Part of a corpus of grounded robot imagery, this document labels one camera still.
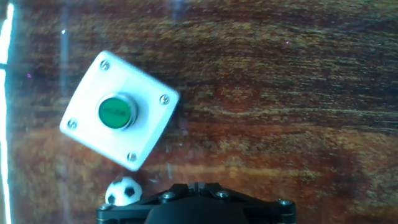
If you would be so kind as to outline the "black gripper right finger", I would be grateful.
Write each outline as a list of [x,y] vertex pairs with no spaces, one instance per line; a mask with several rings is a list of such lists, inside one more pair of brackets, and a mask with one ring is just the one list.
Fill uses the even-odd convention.
[[219,202],[235,205],[250,215],[294,215],[295,204],[288,200],[266,202],[237,191],[222,187],[219,183],[198,183],[198,194]]

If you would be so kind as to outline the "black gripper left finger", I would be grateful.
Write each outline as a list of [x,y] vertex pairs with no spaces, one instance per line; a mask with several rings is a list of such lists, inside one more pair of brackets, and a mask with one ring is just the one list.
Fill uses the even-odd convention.
[[197,196],[198,183],[173,184],[171,188],[144,198],[136,203],[117,207],[115,205],[102,205],[96,209],[97,215],[148,215],[149,212],[160,205],[168,205],[171,202],[183,198]]

